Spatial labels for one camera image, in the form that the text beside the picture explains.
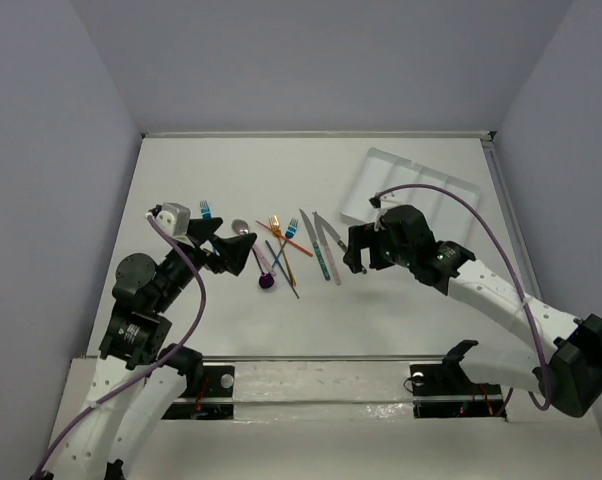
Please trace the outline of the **dark blue chopstick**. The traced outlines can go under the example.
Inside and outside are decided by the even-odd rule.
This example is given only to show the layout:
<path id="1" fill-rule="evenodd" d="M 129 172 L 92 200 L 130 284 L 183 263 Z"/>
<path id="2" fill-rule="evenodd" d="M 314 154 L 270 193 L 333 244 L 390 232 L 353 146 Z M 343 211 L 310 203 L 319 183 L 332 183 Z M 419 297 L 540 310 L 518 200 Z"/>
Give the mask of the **dark blue chopstick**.
<path id="1" fill-rule="evenodd" d="M 292 284 L 292 280 L 290 279 L 290 277 L 287 274 L 285 268 L 282 266 L 281 262 L 279 261 L 279 259 L 278 259 L 277 255 L 276 255 L 274 249 L 272 248 L 270 242 L 268 240 L 265 240 L 264 242 L 265 242 L 265 245 L 266 245 L 267 249 L 269 250 L 269 252 L 270 252 L 270 254 L 272 256 L 273 266 L 277 267 L 280 270 L 280 272 L 283 275 L 283 278 L 286 280 L 286 282 L 287 282 L 288 286 L 290 287 L 290 289 L 292 290 L 294 296 L 296 297 L 297 300 L 300 300 L 300 296 L 299 296 L 299 294 L 298 294 L 295 286 Z"/>

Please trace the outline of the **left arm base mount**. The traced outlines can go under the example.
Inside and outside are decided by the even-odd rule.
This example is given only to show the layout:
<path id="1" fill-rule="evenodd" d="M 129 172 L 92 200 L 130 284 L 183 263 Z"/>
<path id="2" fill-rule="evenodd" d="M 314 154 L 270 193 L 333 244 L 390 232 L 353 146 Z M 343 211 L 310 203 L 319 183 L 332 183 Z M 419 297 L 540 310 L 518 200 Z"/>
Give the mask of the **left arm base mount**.
<path id="1" fill-rule="evenodd" d="M 188 385 L 163 414 L 163 420 L 220 421 L 234 418 L 235 366 L 205 363 L 196 386 Z"/>

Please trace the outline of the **purple spoon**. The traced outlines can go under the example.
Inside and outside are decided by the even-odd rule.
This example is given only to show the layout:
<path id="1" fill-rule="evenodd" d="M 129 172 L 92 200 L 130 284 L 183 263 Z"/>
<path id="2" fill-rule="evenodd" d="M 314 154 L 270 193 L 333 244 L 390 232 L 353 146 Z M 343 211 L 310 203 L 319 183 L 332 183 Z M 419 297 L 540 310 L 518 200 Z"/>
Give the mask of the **purple spoon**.
<path id="1" fill-rule="evenodd" d="M 275 285 L 274 276 L 271 273 L 267 272 L 262 267 L 261 262 L 259 260 L 259 257 L 257 255 L 257 252 L 256 252 L 255 249 L 252 249 L 252 253 L 253 253 L 253 256 L 254 256 L 255 261 L 257 263 L 257 266 L 258 266 L 258 268 L 260 270 L 260 277 L 259 277 L 259 280 L 258 280 L 259 287 L 262 290 L 269 290 L 269 289 L 271 289 Z"/>

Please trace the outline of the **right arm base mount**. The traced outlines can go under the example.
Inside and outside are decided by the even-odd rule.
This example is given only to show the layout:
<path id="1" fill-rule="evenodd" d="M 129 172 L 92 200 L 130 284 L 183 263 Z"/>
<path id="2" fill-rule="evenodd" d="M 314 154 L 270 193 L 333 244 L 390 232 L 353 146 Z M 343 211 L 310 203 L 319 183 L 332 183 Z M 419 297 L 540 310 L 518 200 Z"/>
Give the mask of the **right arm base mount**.
<path id="1" fill-rule="evenodd" d="M 500 385 L 472 383 L 442 363 L 411 365 L 403 387 L 412 395 L 416 419 L 507 419 L 506 394 Z"/>

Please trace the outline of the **orange chopstick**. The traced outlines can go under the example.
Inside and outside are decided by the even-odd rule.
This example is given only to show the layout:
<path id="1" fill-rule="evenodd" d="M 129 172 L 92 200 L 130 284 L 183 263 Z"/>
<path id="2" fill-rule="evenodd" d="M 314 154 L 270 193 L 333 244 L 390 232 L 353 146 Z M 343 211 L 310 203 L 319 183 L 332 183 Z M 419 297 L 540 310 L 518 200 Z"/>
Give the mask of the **orange chopstick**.
<path id="1" fill-rule="evenodd" d="M 306 248 L 302 247 L 301 245 L 299 245 L 298 243 L 296 243 L 295 241 L 286 238 L 283 234 L 281 234 L 280 232 L 277 232 L 275 230 L 273 230 L 271 227 L 269 227 L 268 225 L 264 224 L 263 222 L 260 222 L 258 220 L 255 221 L 259 226 L 265 228 L 268 232 L 270 232 L 272 235 L 274 235 L 276 238 L 279 238 L 285 242 L 287 242 L 289 245 L 291 245 L 293 248 L 295 248 L 296 250 L 298 250 L 299 252 L 305 254 L 306 256 L 312 258 L 314 256 L 314 254 L 312 252 L 310 252 L 309 250 L 307 250 Z"/>

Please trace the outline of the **knife pink handle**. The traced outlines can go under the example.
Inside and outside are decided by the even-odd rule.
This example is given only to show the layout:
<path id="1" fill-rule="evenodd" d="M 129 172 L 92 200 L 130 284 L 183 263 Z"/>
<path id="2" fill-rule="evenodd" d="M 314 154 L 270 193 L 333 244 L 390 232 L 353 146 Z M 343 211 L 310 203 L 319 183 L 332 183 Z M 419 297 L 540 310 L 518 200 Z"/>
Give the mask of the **knife pink handle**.
<path id="1" fill-rule="evenodd" d="M 318 239 L 325 251 L 326 258 L 328 261 L 328 266 L 329 266 L 330 272 L 332 274 L 332 278 L 334 279 L 334 282 L 336 285 L 341 285 L 341 277 L 338 272 L 338 268 L 336 265 L 334 255 L 332 253 L 332 249 L 327 240 L 327 234 L 329 233 L 329 229 L 327 228 L 328 223 L 316 211 L 313 212 L 313 217 L 314 217 L 314 222 L 315 222 Z"/>

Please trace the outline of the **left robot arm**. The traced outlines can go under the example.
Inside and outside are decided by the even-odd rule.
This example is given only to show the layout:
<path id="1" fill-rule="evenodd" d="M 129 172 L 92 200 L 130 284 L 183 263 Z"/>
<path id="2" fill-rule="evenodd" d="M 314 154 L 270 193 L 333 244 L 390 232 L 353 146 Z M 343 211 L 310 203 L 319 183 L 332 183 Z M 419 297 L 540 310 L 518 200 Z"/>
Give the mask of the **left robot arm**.
<path id="1" fill-rule="evenodd" d="M 239 275 L 257 236 L 220 238 L 222 219 L 179 220 L 162 206 L 145 218 L 171 250 L 161 262 L 136 253 L 117 266 L 115 303 L 82 409 L 48 447 L 36 479 L 125 478 L 172 403 L 207 388 L 202 355 L 185 345 L 207 303 L 201 273 Z M 164 314 L 190 283 L 201 286 L 194 320 L 181 341 L 167 344 L 172 324 Z"/>

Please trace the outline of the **white divided cutlery tray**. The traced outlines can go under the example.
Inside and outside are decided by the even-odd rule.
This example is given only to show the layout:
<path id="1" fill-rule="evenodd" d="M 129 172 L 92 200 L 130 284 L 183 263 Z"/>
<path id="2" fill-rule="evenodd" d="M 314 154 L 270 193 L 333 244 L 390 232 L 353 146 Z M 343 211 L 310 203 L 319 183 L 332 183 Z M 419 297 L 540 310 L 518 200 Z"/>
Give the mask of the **white divided cutlery tray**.
<path id="1" fill-rule="evenodd" d="M 459 244 L 467 242 L 475 217 L 459 200 L 421 186 L 442 188 L 473 208 L 478 205 L 480 188 L 450 174 L 376 148 L 367 151 L 365 160 L 345 195 L 340 209 L 343 222 L 356 225 L 374 221 L 377 213 L 369 199 L 379 191 L 403 184 L 411 184 L 413 187 L 382 196 L 381 205 L 384 208 L 412 205 L 423 213 L 436 239 L 451 240 Z"/>

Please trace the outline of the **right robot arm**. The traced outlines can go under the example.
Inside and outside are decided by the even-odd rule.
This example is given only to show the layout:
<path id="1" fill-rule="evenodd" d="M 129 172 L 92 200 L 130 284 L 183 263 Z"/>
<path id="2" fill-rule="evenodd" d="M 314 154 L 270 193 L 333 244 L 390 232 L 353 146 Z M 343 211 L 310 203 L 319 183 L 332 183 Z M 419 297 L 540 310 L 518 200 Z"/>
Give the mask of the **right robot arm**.
<path id="1" fill-rule="evenodd" d="M 400 266 L 421 284 L 465 304 L 513 335 L 530 351 L 481 359 L 484 348 L 465 340 L 451 349 L 441 368 L 443 384 L 463 392 L 474 383 L 497 383 L 540 394 L 561 413 L 580 418 L 602 394 L 602 318 L 578 318 L 554 309 L 492 272 L 454 241 L 435 238 L 425 216 L 400 205 L 374 222 L 348 230 L 343 261 L 362 272 Z"/>

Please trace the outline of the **knife dark handle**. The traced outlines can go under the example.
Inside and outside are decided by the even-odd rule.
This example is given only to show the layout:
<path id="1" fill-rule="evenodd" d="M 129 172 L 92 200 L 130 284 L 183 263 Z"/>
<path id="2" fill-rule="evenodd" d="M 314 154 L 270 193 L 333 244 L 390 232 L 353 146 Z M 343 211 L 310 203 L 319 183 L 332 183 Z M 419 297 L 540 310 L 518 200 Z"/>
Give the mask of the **knife dark handle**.
<path id="1" fill-rule="evenodd" d="M 318 212 L 313 213 L 315 228 L 317 236 L 322 245 L 327 244 L 327 236 L 338 245 L 338 247 L 345 252 L 347 250 L 347 246 L 341 238 L 341 235 L 337 232 L 337 230 L 327 221 L 325 220 Z"/>

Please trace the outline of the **silver spoon pink handle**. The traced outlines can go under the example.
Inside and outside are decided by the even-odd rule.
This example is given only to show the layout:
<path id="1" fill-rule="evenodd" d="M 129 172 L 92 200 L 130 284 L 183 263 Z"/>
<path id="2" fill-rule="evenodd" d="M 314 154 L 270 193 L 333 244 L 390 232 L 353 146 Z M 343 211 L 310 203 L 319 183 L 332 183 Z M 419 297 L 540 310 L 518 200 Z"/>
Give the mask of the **silver spoon pink handle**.
<path id="1" fill-rule="evenodd" d="M 240 234 L 240 235 L 247 235 L 250 233 L 250 228 L 248 226 L 248 223 L 242 219 L 234 219 L 231 222 L 231 228 L 235 233 Z M 263 254 L 263 252 L 261 251 L 261 249 L 258 247 L 257 244 L 254 244 L 252 246 L 252 250 L 254 252 L 254 256 L 256 258 L 257 264 L 258 264 L 261 272 L 264 274 L 269 274 L 271 276 L 275 276 L 276 273 L 275 273 L 274 269 L 268 263 L 267 258 L 265 257 L 265 255 Z"/>

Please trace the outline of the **knife green handle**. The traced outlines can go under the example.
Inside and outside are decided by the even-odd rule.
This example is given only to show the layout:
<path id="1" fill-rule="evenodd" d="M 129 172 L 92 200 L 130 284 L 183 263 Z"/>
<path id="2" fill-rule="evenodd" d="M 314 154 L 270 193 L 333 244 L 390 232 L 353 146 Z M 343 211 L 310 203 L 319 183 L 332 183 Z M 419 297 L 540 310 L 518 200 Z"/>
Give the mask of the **knife green handle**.
<path id="1" fill-rule="evenodd" d="M 300 209 L 299 212 L 301 214 L 302 220 L 304 222 L 305 228 L 308 233 L 308 237 L 309 237 L 312 247 L 314 249 L 314 254 L 316 256 L 317 262 L 322 271 L 322 275 L 326 281 L 329 281 L 331 279 L 330 273 L 329 273 L 328 267 L 326 266 L 323 255 L 321 253 L 321 250 L 320 250 L 320 247 L 318 244 L 318 237 L 317 237 L 315 228 L 313 226 L 313 223 L 310 220 L 310 218 L 308 217 L 308 215 L 302 209 Z"/>

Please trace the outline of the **gold fork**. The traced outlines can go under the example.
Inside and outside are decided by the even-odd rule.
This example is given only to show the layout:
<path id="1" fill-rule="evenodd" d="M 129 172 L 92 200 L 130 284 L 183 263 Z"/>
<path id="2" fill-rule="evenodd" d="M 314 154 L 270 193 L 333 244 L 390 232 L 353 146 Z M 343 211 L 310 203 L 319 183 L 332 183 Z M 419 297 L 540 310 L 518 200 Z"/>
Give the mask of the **gold fork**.
<path id="1" fill-rule="evenodd" d="M 291 265 L 290 265 L 290 263 L 288 261 L 287 254 L 285 253 L 285 244 L 286 244 L 286 241 L 284 240 L 284 236 L 282 234 L 280 222 L 279 222 L 278 217 L 276 215 L 272 215 L 272 216 L 269 217 L 269 225 L 270 225 L 270 228 L 275 233 L 275 236 L 277 237 L 277 239 L 279 241 L 280 254 L 283 256 L 283 260 L 284 260 L 284 263 L 285 263 L 287 274 L 288 274 L 289 279 L 291 280 L 292 286 L 295 287 L 297 285 L 296 279 L 295 279 L 295 276 L 293 274 Z"/>

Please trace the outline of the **blue fork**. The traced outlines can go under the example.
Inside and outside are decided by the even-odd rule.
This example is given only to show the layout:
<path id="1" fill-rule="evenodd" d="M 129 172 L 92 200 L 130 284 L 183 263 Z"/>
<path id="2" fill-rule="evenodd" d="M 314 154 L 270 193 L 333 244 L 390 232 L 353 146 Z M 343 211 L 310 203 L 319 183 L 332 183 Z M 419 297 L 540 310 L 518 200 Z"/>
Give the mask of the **blue fork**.
<path id="1" fill-rule="evenodd" d="M 292 218 L 287 226 L 287 229 L 284 233 L 284 236 L 288 239 L 292 239 L 298 229 L 298 219 L 297 218 Z M 280 251 L 277 254 L 278 257 L 283 256 L 283 260 L 284 260 L 284 264 L 286 267 L 286 270 L 288 272 L 289 275 L 292 275 L 292 270 L 291 270 L 291 266 L 290 263 L 287 259 L 286 253 L 285 253 L 285 247 L 288 243 L 283 241 L 283 243 L 280 245 Z"/>
<path id="2" fill-rule="evenodd" d="M 212 214 L 212 211 L 210 209 L 209 203 L 207 200 L 201 200 L 199 203 L 199 210 L 200 210 L 200 215 L 201 218 L 204 220 L 217 220 L 217 217 L 215 217 Z M 210 244 L 211 250 L 213 252 L 214 255 L 218 256 L 219 255 L 219 251 L 217 250 L 215 244 L 213 243 L 213 240 L 210 239 L 208 241 L 208 243 Z"/>

